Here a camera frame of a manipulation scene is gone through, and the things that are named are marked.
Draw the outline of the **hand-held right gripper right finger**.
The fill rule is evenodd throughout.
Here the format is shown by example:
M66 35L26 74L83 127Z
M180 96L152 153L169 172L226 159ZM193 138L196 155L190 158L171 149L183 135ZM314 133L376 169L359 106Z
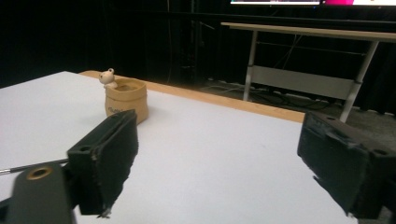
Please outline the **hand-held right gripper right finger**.
M395 150L338 119L308 112L297 154L346 214L377 219L387 208L396 220Z

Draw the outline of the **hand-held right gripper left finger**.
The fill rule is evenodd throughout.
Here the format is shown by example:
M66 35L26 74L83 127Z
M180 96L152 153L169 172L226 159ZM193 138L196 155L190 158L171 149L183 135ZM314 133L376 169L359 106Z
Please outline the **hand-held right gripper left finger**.
M110 214L138 153L136 123L134 110L111 115L67 151L81 214Z

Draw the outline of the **tan bear pen holder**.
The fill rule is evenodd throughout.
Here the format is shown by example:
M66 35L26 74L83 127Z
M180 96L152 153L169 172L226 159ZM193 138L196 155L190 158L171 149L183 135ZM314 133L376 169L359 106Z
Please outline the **tan bear pen holder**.
M104 85L108 117L131 109L137 115L137 124L149 117L148 90L144 81L130 77L116 78L113 68L102 72L98 78Z

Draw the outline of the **black pen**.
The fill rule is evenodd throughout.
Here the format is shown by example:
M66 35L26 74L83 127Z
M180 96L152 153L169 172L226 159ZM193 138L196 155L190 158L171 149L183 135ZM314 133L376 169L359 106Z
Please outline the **black pen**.
M0 169L0 175L9 175L9 174L18 173L18 172L22 172L22 171L25 171L27 169L38 167L38 166L42 166L42 165L45 165L45 164L48 164L48 163L65 164L65 163L68 163L68 159L61 159L61 160L55 160L55 161L45 161L45 162L28 164L28 165L23 165L23 166L18 166L18 167Z

